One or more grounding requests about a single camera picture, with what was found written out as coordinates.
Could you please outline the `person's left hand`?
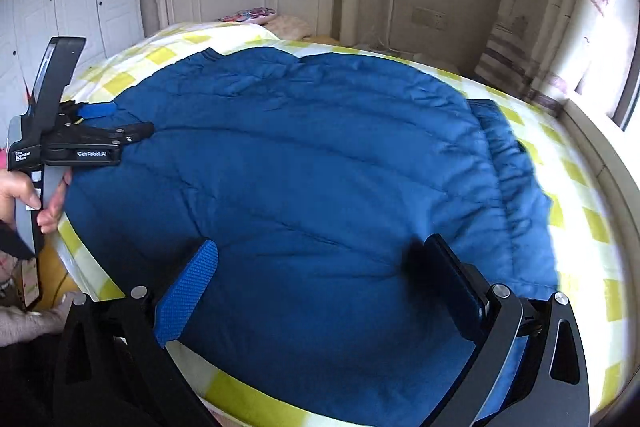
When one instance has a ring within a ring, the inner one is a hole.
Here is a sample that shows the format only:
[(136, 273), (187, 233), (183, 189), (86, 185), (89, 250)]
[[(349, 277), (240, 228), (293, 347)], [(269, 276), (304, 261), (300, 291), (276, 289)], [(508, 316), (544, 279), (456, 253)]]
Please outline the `person's left hand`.
[(47, 207), (43, 207), (34, 184), (29, 176), (22, 172), (1, 170), (0, 180), (0, 219), (10, 228), (15, 228), (14, 204), (21, 202), (37, 210), (36, 221), (43, 234), (52, 233), (58, 227), (63, 213), (64, 200), (72, 182), (72, 170), (66, 170)]

